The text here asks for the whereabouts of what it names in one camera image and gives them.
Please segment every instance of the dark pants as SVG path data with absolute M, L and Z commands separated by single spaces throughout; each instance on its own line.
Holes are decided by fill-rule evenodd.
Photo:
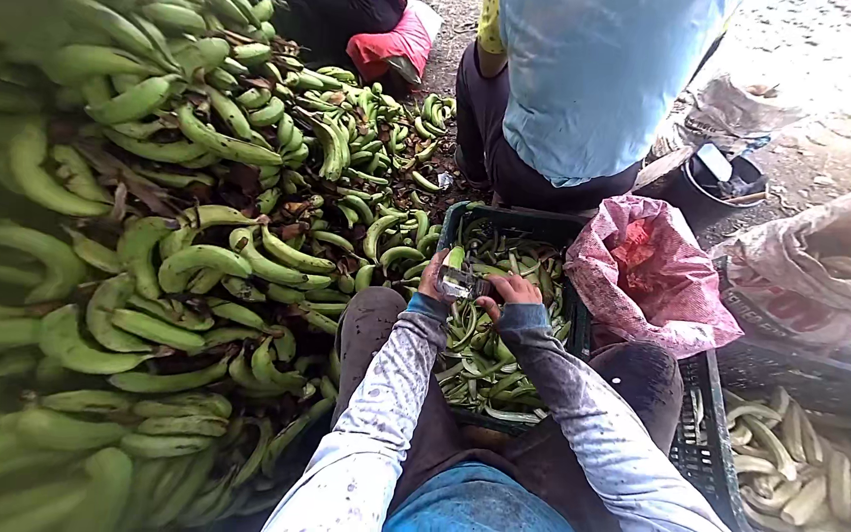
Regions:
M 332 424 L 346 409 L 373 355 L 386 343 L 399 312 L 405 308 L 401 296 L 383 287 L 369 288 L 351 299 L 337 332 L 340 394 Z M 634 347 L 609 347 L 590 366 L 632 406 L 656 446 L 668 453 L 682 406 L 678 363 L 661 349 Z M 513 477 L 560 512 L 576 530 L 619 530 L 616 519 L 586 481 L 584 470 L 552 417 L 508 441 L 501 453 L 468 449 L 435 377 L 429 378 L 390 513 L 426 480 L 465 460 L 483 462 Z
M 575 187 L 554 187 L 528 166 L 504 139 L 501 121 L 508 107 L 508 68 L 491 79 L 481 76 L 474 43 L 461 56 L 456 77 L 458 146 L 461 169 L 472 182 L 490 179 L 504 203 L 538 210 L 576 213 L 625 194 L 635 183 L 639 162 L 611 176 Z

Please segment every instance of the yellow sleeve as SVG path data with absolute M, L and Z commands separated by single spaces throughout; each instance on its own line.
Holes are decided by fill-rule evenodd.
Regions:
M 501 25 L 497 14 L 498 0 L 483 0 L 479 19 L 479 46 L 489 54 L 503 54 L 507 50 L 501 42 Z

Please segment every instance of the light blue shirt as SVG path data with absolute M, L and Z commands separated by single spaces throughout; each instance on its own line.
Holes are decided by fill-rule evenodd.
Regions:
M 554 187 L 613 175 L 655 131 L 738 0 L 501 0 L 504 138 Z

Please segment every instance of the person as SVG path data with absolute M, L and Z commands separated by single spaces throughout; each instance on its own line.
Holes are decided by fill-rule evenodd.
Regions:
M 347 42 L 360 33 L 389 33 L 407 0 L 288 0 L 271 22 L 278 33 L 303 47 L 305 61 L 352 67 Z
M 550 416 L 502 453 L 468 449 L 432 375 L 445 254 L 408 306 L 382 287 L 351 300 L 332 431 L 263 530 L 728 532 L 666 456 L 682 405 L 675 360 L 635 343 L 584 364 L 550 335 L 540 291 L 520 276 L 491 277 L 503 308 L 478 304 Z
M 456 78 L 458 169 L 540 210 L 629 191 L 738 1 L 484 0 Z

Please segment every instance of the wooden stick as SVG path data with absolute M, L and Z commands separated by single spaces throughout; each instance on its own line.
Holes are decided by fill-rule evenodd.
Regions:
M 738 204 L 738 203 L 749 203 L 757 200 L 762 200 L 767 197 L 767 191 L 763 192 L 755 192 L 754 194 L 748 194 L 746 196 L 738 196 L 737 198 L 725 199 L 725 203 L 730 204 Z

